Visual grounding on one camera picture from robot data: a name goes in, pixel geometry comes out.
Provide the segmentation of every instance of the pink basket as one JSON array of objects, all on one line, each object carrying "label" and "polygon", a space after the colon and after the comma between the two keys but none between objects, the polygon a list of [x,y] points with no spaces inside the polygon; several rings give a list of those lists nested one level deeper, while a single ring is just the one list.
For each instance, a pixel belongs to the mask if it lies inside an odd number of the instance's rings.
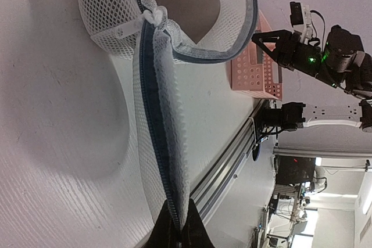
[{"label": "pink basket", "polygon": [[[271,31],[269,23],[260,12],[258,31]],[[270,50],[275,44],[268,44]],[[282,72],[267,54],[263,53],[255,43],[250,42],[246,49],[231,61],[231,89],[241,91],[254,98],[282,100]]]}]

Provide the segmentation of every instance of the pink plastic basket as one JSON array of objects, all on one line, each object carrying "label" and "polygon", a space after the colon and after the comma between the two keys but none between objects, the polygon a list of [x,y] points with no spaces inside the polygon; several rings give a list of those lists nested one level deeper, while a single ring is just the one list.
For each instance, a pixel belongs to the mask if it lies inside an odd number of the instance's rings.
[{"label": "pink plastic basket", "polygon": [[[269,23],[260,12],[257,30],[271,31]],[[270,50],[275,44],[268,44]],[[254,98],[282,100],[282,72],[267,54],[250,42],[246,49],[231,61],[231,89]]]}]

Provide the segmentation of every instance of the mesh laundry bag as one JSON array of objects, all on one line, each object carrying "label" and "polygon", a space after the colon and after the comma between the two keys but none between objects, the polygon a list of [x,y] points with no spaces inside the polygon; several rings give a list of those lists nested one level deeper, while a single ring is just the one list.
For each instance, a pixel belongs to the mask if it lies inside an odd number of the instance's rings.
[{"label": "mesh laundry bag", "polygon": [[174,223],[182,227],[190,189],[174,61],[218,63],[239,54],[255,30],[256,0],[220,0],[215,24],[197,44],[154,0],[78,1],[91,39],[109,54],[133,60],[145,195],[154,221],[166,198]]},{"label": "mesh laundry bag", "polygon": [[[92,40],[110,54],[126,59],[133,57],[141,14],[145,9],[153,11],[157,6],[154,0],[78,2]],[[220,0],[220,5],[217,21],[197,44],[188,38],[176,22],[167,20],[164,31],[171,36],[175,59],[194,63],[224,62],[243,50],[255,30],[257,1]]]}]

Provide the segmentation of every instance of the white mesh bag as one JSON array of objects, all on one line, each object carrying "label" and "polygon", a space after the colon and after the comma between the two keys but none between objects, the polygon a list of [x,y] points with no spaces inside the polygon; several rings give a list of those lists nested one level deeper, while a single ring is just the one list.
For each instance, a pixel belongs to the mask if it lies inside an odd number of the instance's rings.
[{"label": "white mesh bag", "polygon": [[[108,53],[133,58],[143,12],[157,7],[154,0],[78,0],[91,39]],[[193,43],[180,26],[167,19],[175,60],[217,63],[232,59],[250,40],[257,21],[257,0],[220,0],[220,13],[210,31]]]}]

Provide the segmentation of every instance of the window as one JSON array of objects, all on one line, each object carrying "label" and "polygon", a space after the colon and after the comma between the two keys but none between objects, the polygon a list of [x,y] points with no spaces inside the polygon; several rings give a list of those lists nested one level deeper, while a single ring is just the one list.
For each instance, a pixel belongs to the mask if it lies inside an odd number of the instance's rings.
[{"label": "window", "polygon": [[300,233],[296,233],[294,230],[296,235],[293,238],[291,248],[312,248],[316,223],[318,221],[318,211],[316,209],[306,209],[306,213],[306,227]]}]

